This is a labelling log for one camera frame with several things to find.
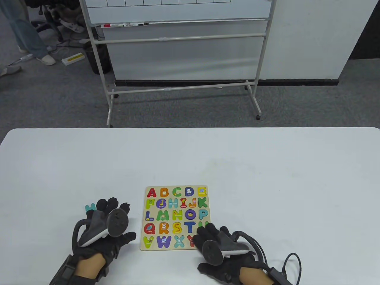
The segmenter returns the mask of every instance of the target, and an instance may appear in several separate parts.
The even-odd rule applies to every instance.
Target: wooden alphabet puzzle
[[[207,186],[147,187],[141,250],[195,249],[193,236],[210,220]]]

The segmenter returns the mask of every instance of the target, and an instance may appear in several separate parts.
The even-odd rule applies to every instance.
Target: white wall
[[[337,79],[378,0],[278,0],[262,79]]]
[[[277,0],[261,79],[338,79],[377,0]],[[259,32],[263,22],[105,29],[106,39]],[[116,79],[253,79],[259,39],[109,45]]]

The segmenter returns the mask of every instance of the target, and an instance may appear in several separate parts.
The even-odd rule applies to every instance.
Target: white shoe
[[[22,54],[28,54],[29,52],[26,50],[26,49],[22,49],[21,47],[19,47],[19,52],[22,53]]]
[[[61,19],[61,24],[65,26],[66,28],[76,32],[76,33],[83,33],[84,27],[79,26],[78,24],[68,23]]]
[[[6,66],[5,68],[0,69],[0,77],[2,77],[4,75],[12,75],[12,74],[15,74],[15,73],[20,72],[20,71],[21,71],[21,66],[19,66],[19,65]]]
[[[37,60],[39,60],[40,62],[42,62],[45,65],[53,65],[53,64],[55,64],[55,59],[52,58],[50,55],[46,55],[43,58],[37,59]]]

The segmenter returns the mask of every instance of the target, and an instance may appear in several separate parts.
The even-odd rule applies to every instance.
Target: metal frame
[[[100,79],[103,85],[103,90],[106,95],[107,103],[108,103],[108,116],[107,116],[107,127],[112,128],[112,111],[114,107],[114,100],[115,95],[119,94],[132,94],[132,93],[145,93],[145,92],[156,92],[156,91],[174,91],[174,90],[191,90],[191,89],[206,89],[206,88],[223,88],[223,87],[232,87],[232,86],[244,86],[249,94],[249,97],[252,101],[253,106],[257,110],[257,116],[256,119],[261,119],[261,109],[260,106],[256,100],[256,91],[257,91],[257,83],[260,78],[261,68],[263,66],[263,59],[265,55],[266,45],[268,42],[268,36],[269,32],[271,30],[272,20],[273,20],[273,14],[276,7],[276,1],[277,0],[271,0],[271,9],[269,13],[268,18],[254,18],[250,20],[257,20],[257,21],[266,21],[266,29],[264,33],[249,33],[249,34],[236,34],[236,35],[211,35],[211,36],[186,36],[186,37],[172,37],[172,38],[149,38],[149,39],[135,39],[135,40],[104,40],[104,41],[98,41],[94,39],[92,29],[90,26],[90,19],[87,18],[87,13],[83,13],[84,20],[86,23],[87,31],[89,33],[91,46],[94,51],[94,56],[96,60],[96,64],[99,69]],[[84,11],[84,9],[87,9],[87,6],[85,5],[85,0],[79,0],[81,4],[81,8]],[[98,44],[115,44],[115,43],[146,43],[146,42],[166,42],[166,41],[189,41],[189,40],[214,40],[214,39],[225,39],[225,38],[252,38],[252,37],[263,37],[263,45],[261,47],[261,53],[260,58],[256,70],[256,77],[254,81],[246,80],[245,82],[241,83],[229,83],[229,84],[211,84],[211,85],[198,85],[198,86],[187,86],[187,87],[166,87],[166,88],[157,88],[157,89],[141,89],[141,90],[126,90],[126,91],[108,91],[106,80],[103,73],[103,68],[100,63],[100,58],[98,54],[98,49],[96,46]]]

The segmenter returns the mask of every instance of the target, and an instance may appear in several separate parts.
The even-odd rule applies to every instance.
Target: black baseboard
[[[115,80],[116,87],[185,87],[210,84],[241,83],[245,80]],[[336,86],[338,79],[268,79],[258,86]]]

